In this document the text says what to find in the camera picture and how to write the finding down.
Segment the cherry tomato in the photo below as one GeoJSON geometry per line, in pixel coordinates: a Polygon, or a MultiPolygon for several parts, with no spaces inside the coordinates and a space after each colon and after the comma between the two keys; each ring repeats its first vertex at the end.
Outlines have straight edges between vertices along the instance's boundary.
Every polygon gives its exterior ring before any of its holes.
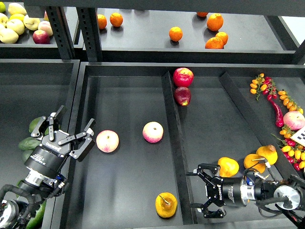
{"type": "Polygon", "coordinates": [[[284,138],[290,138],[291,137],[291,134],[285,134],[284,135],[284,138]]]}
{"type": "Polygon", "coordinates": [[[286,130],[281,130],[281,131],[280,131],[280,135],[285,135],[285,134],[287,134],[287,131],[286,131],[286,130]]]}
{"type": "Polygon", "coordinates": [[[295,111],[296,110],[296,107],[295,106],[291,106],[290,108],[289,108],[289,111],[295,111]]]}
{"type": "Polygon", "coordinates": [[[262,91],[266,90],[266,88],[267,88],[267,85],[266,85],[266,84],[263,84],[263,85],[261,86],[261,90],[262,90],[262,91]]]}
{"type": "Polygon", "coordinates": [[[287,103],[287,105],[286,105],[287,109],[289,109],[293,104],[294,104],[293,102],[287,103]]]}
{"type": "Polygon", "coordinates": [[[284,106],[286,106],[288,103],[289,103],[289,99],[285,98],[284,101],[283,101],[284,106]]]}
{"type": "Polygon", "coordinates": [[[305,167],[305,161],[302,161],[300,164],[299,164],[299,168],[304,168],[305,167]]]}
{"type": "Polygon", "coordinates": [[[284,146],[282,148],[282,152],[288,152],[289,150],[291,150],[291,147],[290,146],[284,146]]]}
{"type": "Polygon", "coordinates": [[[252,87],[252,88],[256,89],[256,88],[257,88],[257,85],[256,85],[256,84],[254,84],[254,83],[251,83],[251,84],[250,84],[250,87],[252,87]]]}
{"type": "Polygon", "coordinates": [[[292,149],[289,150],[289,151],[288,151],[288,155],[289,155],[289,156],[294,156],[294,155],[295,155],[295,151],[292,150],[292,149]]]}
{"type": "Polygon", "coordinates": [[[300,170],[301,170],[299,163],[295,163],[295,164],[294,164],[294,168],[295,168],[297,171],[300,171],[300,170]]]}
{"type": "Polygon", "coordinates": [[[286,91],[279,91],[278,92],[279,95],[286,95],[286,91]]]}
{"type": "Polygon", "coordinates": [[[303,109],[300,107],[300,108],[298,109],[298,112],[300,112],[301,114],[303,114],[303,109]]]}

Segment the orange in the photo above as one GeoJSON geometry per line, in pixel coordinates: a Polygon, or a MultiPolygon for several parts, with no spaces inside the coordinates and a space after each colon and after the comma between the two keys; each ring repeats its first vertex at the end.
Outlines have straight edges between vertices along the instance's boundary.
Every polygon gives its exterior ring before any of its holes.
{"type": "Polygon", "coordinates": [[[105,29],[106,25],[107,25],[106,17],[102,14],[98,14],[97,15],[97,20],[98,20],[98,23],[99,23],[100,30],[105,29]]]}
{"type": "Polygon", "coordinates": [[[181,40],[183,32],[179,27],[172,27],[169,32],[172,41],[177,42],[181,40]]]}
{"type": "Polygon", "coordinates": [[[224,45],[227,44],[229,38],[228,34],[225,32],[218,32],[215,37],[219,37],[221,40],[223,40],[224,45]]]}
{"type": "Polygon", "coordinates": [[[119,13],[113,13],[110,16],[110,23],[114,26],[114,27],[120,27],[123,23],[123,16],[119,13]]]}
{"type": "Polygon", "coordinates": [[[211,31],[218,31],[223,24],[224,19],[219,13],[213,13],[206,22],[208,29],[211,31]]]}
{"type": "MultiPolygon", "coordinates": [[[[257,154],[249,154],[244,158],[244,167],[250,168],[257,164],[259,161],[253,161],[255,159],[261,159],[264,158],[263,156],[259,156],[257,154]]],[[[260,173],[263,173],[266,169],[266,165],[264,163],[258,164],[254,166],[253,168],[256,168],[260,173]]]]}
{"type": "Polygon", "coordinates": [[[208,12],[197,12],[197,15],[199,17],[206,17],[208,15],[208,12]]]}
{"type": "Polygon", "coordinates": [[[219,37],[210,38],[206,44],[206,49],[222,49],[224,47],[224,42],[219,37]]]}

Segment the red chili pepper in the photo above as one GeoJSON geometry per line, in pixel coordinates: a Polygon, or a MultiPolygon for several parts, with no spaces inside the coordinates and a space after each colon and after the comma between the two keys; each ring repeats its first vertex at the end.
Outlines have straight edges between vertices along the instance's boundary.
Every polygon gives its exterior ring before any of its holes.
{"type": "Polygon", "coordinates": [[[295,162],[292,157],[288,158],[288,161],[289,161],[290,164],[293,164],[295,162]]]}
{"type": "Polygon", "coordinates": [[[272,95],[271,94],[267,95],[267,100],[268,101],[272,100],[272,95]]]}
{"type": "Polygon", "coordinates": [[[299,163],[294,163],[294,168],[297,170],[297,171],[300,171],[300,166],[299,166],[299,163]]]}
{"type": "Polygon", "coordinates": [[[286,141],[288,146],[295,147],[295,141],[294,140],[291,140],[289,138],[285,138],[285,141],[286,141]]]}
{"type": "Polygon", "coordinates": [[[275,111],[275,125],[277,127],[283,127],[284,126],[284,117],[283,117],[283,113],[281,111],[281,108],[273,101],[273,100],[269,100],[269,102],[271,102],[274,111],[275,111]]]}

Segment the black surface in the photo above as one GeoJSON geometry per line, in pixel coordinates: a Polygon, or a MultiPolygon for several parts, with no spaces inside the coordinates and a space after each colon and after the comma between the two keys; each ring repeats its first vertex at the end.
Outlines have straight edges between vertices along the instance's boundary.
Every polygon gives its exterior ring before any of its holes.
{"type": "MultiPolygon", "coordinates": [[[[39,0],[24,0],[29,6],[39,6],[39,0]]],[[[305,3],[302,0],[256,0],[256,1],[150,1],[150,0],[131,0],[131,1],[112,1],[112,0],[75,0],[60,1],[45,0],[44,5],[50,6],[75,6],[75,7],[104,7],[104,8],[120,8],[120,9],[138,9],[138,10],[174,10],[174,11],[218,11],[223,13],[245,13],[259,15],[275,15],[275,16],[305,16],[303,9],[305,3]]]]}
{"type": "MultiPolygon", "coordinates": [[[[200,18],[196,12],[101,9],[98,14],[105,15],[107,27],[100,30],[102,50],[158,50],[158,51],[205,51],[205,43],[216,35],[208,30],[206,22],[212,15],[200,18]],[[118,12],[123,16],[123,24],[114,28],[110,15],[118,12]],[[183,37],[172,42],[168,35],[171,27],[178,26],[183,37]]],[[[219,31],[228,34],[226,51],[282,51],[279,41],[264,16],[222,14],[224,25],[219,31]]]]}
{"type": "Polygon", "coordinates": [[[171,192],[177,199],[173,159],[168,134],[161,76],[108,76],[85,73],[84,123],[96,119],[97,134],[115,131],[120,144],[113,153],[95,146],[75,168],[66,228],[135,228],[181,225],[178,205],[175,216],[160,218],[155,199],[171,192]],[[164,128],[161,142],[150,144],[142,136],[144,125],[159,122],[164,128]]]}
{"type": "MultiPolygon", "coordinates": [[[[17,185],[29,172],[22,162],[18,143],[30,136],[30,122],[42,115],[49,116],[63,104],[67,106],[68,112],[62,122],[62,129],[68,128],[77,73],[74,67],[78,61],[0,62],[0,186],[17,185]]],[[[5,199],[8,198],[16,196],[8,194],[5,199]]]]}

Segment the green mango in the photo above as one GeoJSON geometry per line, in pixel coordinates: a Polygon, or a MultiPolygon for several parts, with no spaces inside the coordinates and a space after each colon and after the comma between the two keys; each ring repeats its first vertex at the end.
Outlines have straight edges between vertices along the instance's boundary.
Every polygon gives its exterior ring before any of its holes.
{"type": "Polygon", "coordinates": [[[42,221],[43,221],[43,216],[44,216],[44,211],[46,209],[46,205],[47,205],[47,201],[44,201],[44,203],[40,205],[40,208],[36,211],[35,218],[31,218],[29,220],[26,229],[40,228],[42,221]]]}
{"type": "Polygon", "coordinates": [[[40,144],[40,141],[36,140],[32,137],[27,137],[26,139],[23,139],[18,144],[18,148],[21,150],[34,150],[36,146],[40,144]]]}

